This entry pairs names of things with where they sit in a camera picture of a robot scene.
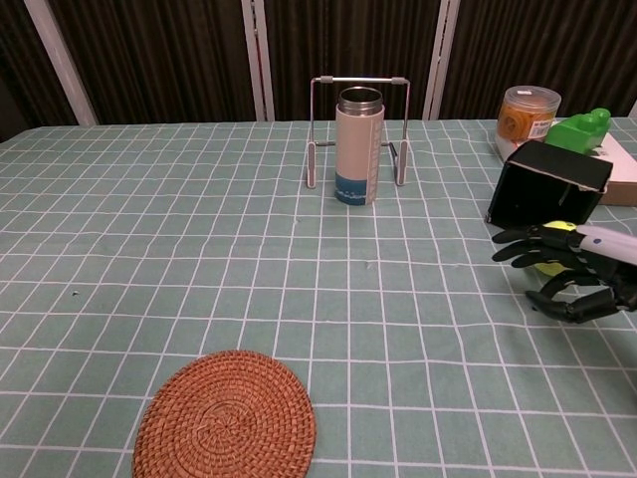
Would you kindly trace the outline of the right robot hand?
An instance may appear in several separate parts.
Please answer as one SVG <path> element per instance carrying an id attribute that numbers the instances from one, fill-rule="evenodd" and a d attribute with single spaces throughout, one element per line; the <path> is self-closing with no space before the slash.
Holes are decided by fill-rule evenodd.
<path id="1" fill-rule="evenodd" d="M 492 259 L 514 268 L 557 264 L 563 270 L 538 291 L 527 291 L 545 316 L 582 324 L 636 310 L 636 237 L 609 228 L 548 224 L 503 230 L 492 237 L 503 249 Z"/>

